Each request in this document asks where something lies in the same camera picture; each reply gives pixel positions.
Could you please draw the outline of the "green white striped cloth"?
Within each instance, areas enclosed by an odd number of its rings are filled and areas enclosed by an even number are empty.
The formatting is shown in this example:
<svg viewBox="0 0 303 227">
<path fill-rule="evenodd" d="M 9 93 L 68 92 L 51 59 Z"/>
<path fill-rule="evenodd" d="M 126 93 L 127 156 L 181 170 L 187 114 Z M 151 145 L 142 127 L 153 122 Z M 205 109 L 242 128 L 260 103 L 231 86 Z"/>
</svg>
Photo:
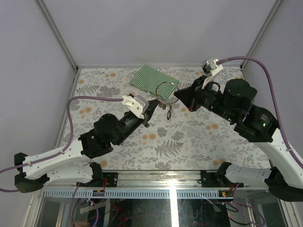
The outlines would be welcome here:
<svg viewBox="0 0 303 227">
<path fill-rule="evenodd" d="M 177 82 L 178 86 L 180 84 L 179 80 L 148 65 L 143 65 L 131 79 L 130 84 L 139 90 L 147 92 L 150 96 L 156 97 L 155 89 L 164 81 Z"/>
</svg>

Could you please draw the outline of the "floral patterned table mat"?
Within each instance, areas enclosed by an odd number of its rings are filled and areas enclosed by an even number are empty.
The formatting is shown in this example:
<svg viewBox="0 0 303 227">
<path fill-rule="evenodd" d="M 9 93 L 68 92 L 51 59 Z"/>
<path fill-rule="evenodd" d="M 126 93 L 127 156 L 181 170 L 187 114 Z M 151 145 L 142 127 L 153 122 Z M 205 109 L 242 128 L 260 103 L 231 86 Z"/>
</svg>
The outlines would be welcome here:
<svg viewBox="0 0 303 227">
<path fill-rule="evenodd" d="M 72 96 L 119 98 L 146 92 L 130 85 L 140 68 L 80 68 L 76 74 Z M 180 81 L 186 88 L 202 76 L 200 67 L 162 67 L 156 70 Z M 127 111 L 119 102 L 74 100 L 71 103 L 74 139 L 93 128 L 104 114 L 119 120 Z M 180 101 L 172 107 L 171 120 L 167 110 L 156 108 L 150 126 L 140 126 L 121 146 L 95 158 L 104 170 L 216 170 L 222 162 L 253 168 L 268 168 L 270 162 L 259 148 L 236 133 L 227 121 L 200 108 L 190 112 Z"/>
</svg>

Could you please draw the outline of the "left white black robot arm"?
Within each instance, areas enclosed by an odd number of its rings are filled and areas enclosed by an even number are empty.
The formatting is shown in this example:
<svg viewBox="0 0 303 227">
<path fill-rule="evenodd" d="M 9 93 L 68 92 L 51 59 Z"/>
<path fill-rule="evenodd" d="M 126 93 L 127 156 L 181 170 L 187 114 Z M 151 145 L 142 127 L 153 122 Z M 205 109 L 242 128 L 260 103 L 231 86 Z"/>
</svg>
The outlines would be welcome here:
<svg viewBox="0 0 303 227">
<path fill-rule="evenodd" d="M 14 164 L 18 170 L 15 187 L 21 193 L 30 193 L 54 184 L 79 184 L 86 187 L 104 187 L 101 165 L 91 162 L 87 166 L 69 167 L 72 162 L 101 157 L 121 145 L 139 126 L 148 127 L 159 101 L 143 101 L 132 97 L 123 104 L 128 107 L 121 119 L 107 113 L 94 123 L 93 129 L 68 142 L 65 146 L 36 156 L 18 153 Z"/>
</svg>

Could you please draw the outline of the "large silver keyring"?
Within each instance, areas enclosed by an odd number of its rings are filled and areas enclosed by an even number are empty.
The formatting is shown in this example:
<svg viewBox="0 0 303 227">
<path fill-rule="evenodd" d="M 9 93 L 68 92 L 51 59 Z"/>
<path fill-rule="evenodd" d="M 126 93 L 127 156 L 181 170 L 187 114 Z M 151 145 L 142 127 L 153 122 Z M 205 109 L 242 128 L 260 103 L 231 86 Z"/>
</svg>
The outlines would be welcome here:
<svg viewBox="0 0 303 227">
<path fill-rule="evenodd" d="M 175 91 L 179 91 L 177 82 L 164 81 L 156 87 L 155 95 L 160 102 L 160 108 L 166 110 L 167 106 L 171 106 L 179 100 L 173 95 Z"/>
</svg>

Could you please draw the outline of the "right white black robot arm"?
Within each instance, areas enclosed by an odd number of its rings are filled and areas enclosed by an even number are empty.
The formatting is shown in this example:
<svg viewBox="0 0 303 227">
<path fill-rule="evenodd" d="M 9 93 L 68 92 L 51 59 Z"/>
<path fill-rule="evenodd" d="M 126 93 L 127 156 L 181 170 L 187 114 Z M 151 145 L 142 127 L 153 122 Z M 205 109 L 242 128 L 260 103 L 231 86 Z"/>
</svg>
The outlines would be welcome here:
<svg viewBox="0 0 303 227">
<path fill-rule="evenodd" d="M 251 168 L 223 162 L 215 173 L 216 182 L 223 187 L 238 183 L 262 187 L 281 200 L 302 202 L 303 169 L 286 147 L 275 116 L 253 104 L 257 90 L 243 79 L 229 80 L 223 91 L 213 89 L 215 82 L 204 86 L 205 80 L 206 76 L 201 76 L 174 96 L 191 112 L 203 107 L 227 120 L 274 164 L 271 168 Z"/>
</svg>

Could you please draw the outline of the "aluminium mounting rail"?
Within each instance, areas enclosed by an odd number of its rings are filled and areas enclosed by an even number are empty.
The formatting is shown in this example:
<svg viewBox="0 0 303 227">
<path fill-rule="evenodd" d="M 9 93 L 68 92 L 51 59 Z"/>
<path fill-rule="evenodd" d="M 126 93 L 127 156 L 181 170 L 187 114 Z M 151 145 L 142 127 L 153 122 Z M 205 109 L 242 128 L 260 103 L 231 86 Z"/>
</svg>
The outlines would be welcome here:
<svg viewBox="0 0 303 227">
<path fill-rule="evenodd" d="M 93 170 L 91 167 L 57 169 L 48 174 L 52 184 L 77 184 L 81 187 L 116 187 L 121 180 L 132 181 L 161 181 L 176 180 L 182 181 L 193 179 L 191 171 L 181 172 L 138 172 L 128 173 L 124 177 L 122 173 L 103 172 L 101 169 Z M 200 171 L 200 178 L 196 181 L 206 188 L 231 187 L 232 185 L 247 184 L 265 189 L 289 188 L 290 185 L 276 167 L 272 168 L 248 168 L 237 166 L 231 163 L 223 163 L 217 171 Z"/>
</svg>

